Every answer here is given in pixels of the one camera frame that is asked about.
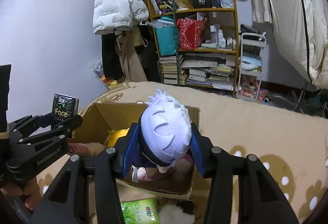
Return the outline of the person's left hand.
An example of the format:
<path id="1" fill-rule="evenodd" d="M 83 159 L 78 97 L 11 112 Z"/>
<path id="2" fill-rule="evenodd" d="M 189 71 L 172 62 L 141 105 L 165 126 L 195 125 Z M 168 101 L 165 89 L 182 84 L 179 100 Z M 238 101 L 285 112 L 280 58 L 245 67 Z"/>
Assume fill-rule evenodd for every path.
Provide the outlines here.
<path id="1" fill-rule="evenodd" d="M 9 182 L 1 188 L 1 192 L 8 196 L 26 196 L 24 204 L 30 210 L 35 210 L 42 198 L 36 177 L 28 181 L 23 188 Z"/>

